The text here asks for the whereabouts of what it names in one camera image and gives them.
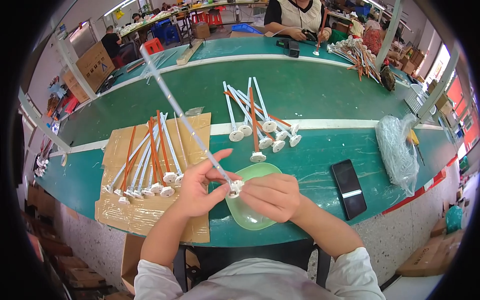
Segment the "terrazzo floor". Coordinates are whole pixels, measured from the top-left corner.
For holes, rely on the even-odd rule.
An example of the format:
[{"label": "terrazzo floor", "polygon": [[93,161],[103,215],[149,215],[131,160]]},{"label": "terrazzo floor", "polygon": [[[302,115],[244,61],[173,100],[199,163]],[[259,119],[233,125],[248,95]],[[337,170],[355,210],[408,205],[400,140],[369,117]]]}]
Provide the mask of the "terrazzo floor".
[{"label": "terrazzo floor", "polygon": [[[455,200],[460,181],[458,164],[446,168],[446,173],[447,177],[440,184],[409,204],[353,226],[370,254],[379,285],[428,240],[430,230],[442,214],[443,200]],[[125,289],[120,278],[125,232],[72,214],[60,203],[57,203],[55,227],[75,256],[105,277],[109,284]],[[316,279],[316,262],[315,251],[308,270],[312,280]]]}]

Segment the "green crate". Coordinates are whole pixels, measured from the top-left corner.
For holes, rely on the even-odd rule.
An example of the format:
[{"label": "green crate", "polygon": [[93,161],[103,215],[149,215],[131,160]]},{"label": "green crate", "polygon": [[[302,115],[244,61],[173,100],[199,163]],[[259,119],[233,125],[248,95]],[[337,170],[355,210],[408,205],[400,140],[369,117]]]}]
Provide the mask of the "green crate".
[{"label": "green crate", "polygon": [[332,29],[332,34],[330,35],[330,38],[328,39],[329,44],[335,44],[336,42],[343,41],[344,39],[347,39],[348,35],[346,33],[343,33],[341,31]]}]

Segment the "white sleeve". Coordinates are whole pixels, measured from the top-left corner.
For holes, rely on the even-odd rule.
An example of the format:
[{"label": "white sleeve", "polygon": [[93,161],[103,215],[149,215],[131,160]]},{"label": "white sleeve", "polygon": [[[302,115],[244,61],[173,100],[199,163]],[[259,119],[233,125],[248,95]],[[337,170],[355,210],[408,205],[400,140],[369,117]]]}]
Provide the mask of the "white sleeve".
[{"label": "white sleeve", "polygon": [[135,300],[173,300],[183,295],[169,268],[141,259],[133,282]]},{"label": "white sleeve", "polygon": [[328,273],[325,287],[345,299],[385,300],[370,264],[370,256],[363,247],[339,256]]}]

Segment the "clear plastic bag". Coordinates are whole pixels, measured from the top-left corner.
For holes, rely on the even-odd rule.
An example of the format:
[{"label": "clear plastic bag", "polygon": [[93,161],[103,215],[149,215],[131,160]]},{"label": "clear plastic bag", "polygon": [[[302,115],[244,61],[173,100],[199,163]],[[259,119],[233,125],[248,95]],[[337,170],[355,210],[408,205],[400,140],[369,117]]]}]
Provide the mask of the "clear plastic bag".
[{"label": "clear plastic bag", "polygon": [[390,182],[399,185],[407,197],[415,193],[419,172],[415,147],[406,141],[416,120],[413,114],[407,114],[402,120],[385,116],[375,126],[378,147]]}]

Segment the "black sleeve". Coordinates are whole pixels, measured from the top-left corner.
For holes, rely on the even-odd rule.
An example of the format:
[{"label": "black sleeve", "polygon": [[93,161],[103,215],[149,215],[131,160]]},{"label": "black sleeve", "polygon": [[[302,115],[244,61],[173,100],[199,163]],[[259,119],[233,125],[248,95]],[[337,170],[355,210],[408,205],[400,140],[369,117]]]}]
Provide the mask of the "black sleeve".
[{"label": "black sleeve", "polygon": [[282,8],[277,0],[270,0],[265,13],[264,25],[276,22],[282,24]]},{"label": "black sleeve", "polygon": [[[325,14],[325,6],[322,4],[322,8],[320,9],[320,13],[322,14],[322,17],[323,15]],[[325,21],[325,28],[330,28],[330,16],[329,15],[326,15],[325,18],[327,19]]]}]

